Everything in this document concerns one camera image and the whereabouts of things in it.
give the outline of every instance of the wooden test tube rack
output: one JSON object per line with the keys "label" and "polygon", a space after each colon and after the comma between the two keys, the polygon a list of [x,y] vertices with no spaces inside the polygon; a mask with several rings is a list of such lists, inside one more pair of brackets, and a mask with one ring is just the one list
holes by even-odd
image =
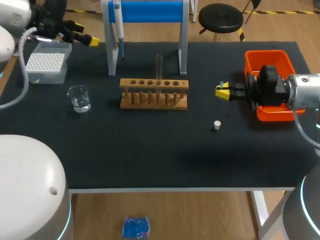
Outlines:
{"label": "wooden test tube rack", "polygon": [[188,109],[188,80],[121,78],[120,87],[124,89],[120,104],[122,109]]}

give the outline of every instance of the blue plastic bag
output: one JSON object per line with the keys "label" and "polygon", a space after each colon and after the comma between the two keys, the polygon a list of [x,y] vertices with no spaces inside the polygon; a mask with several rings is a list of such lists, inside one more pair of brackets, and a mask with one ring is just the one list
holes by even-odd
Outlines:
{"label": "blue plastic bag", "polygon": [[126,239],[147,239],[150,233],[150,224],[147,217],[126,217],[122,229],[122,236]]}

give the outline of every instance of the stool seat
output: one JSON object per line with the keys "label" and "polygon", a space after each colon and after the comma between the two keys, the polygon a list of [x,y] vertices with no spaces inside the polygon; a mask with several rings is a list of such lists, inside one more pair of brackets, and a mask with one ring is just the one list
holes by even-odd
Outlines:
{"label": "stool seat", "polygon": [[198,20],[206,30],[229,34],[241,28],[244,17],[238,9],[231,5],[213,3],[200,10]]}

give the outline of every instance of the wooden floor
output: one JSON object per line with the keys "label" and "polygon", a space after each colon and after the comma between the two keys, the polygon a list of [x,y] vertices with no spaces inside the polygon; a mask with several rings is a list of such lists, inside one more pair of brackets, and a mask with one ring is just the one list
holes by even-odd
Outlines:
{"label": "wooden floor", "polygon": [[[199,0],[203,6],[223,2],[243,9],[247,0]],[[68,9],[101,11],[100,2],[68,0]],[[261,11],[313,11],[312,0],[262,0]],[[101,15],[67,13],[86,26],[86,32],[104,41]],[[243,28],[246,41],[296,41],[312,73],[320,73],[320,15],[254,14]],[[190,42],[212,41],[214,35],[189,24]],[[176,42],[179,24],[125,23],[125,41]],[[235,33],[222,42],[238,42]],[[281,191],[265,191],[268,211],[282,197]],[[246,192],[110,193],[80,194],[73,201],[74,240],[120,240],[126,216],[149,217],[151,240],[255,240],[257,228]],[[274,238],[282,240],[281,232]]]}

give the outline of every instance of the small white cap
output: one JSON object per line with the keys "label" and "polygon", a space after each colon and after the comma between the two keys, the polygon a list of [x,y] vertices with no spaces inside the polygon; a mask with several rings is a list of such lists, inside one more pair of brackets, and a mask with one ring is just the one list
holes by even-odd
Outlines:
{"label": "small white cap", "polygon": [[221,126],[221,122],[220,121],[214,121],[214,129],[215,130],[219,130],[220,126]]}

